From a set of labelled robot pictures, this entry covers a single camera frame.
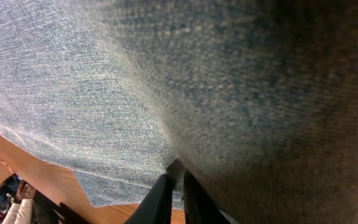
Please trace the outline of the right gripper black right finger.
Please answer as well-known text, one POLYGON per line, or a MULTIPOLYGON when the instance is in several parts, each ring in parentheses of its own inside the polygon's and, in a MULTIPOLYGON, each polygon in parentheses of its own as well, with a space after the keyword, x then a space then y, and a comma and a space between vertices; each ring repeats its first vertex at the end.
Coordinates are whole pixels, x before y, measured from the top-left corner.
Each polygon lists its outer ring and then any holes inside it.
POLYGON ((183 180, 183 203, 186 224, 230 224, 189 171, 183 180))

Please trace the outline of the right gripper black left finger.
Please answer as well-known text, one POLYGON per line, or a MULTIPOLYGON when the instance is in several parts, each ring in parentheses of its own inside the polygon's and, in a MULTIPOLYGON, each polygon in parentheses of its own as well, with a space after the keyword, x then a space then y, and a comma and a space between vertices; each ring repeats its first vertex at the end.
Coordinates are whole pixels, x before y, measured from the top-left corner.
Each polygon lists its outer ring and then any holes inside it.
POLYGON ((173 184, 162 174, 125 224, 170 224, 173 184))

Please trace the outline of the light blue denim jeans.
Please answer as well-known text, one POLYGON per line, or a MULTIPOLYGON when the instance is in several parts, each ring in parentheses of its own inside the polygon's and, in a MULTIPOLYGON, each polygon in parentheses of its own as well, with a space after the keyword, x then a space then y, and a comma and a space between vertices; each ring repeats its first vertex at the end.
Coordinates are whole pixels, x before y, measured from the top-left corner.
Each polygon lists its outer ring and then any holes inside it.
POLYGON ((358 223, 358 0, 0 1, 0 133, 139 203, 179 160, 241 223, 358 223))

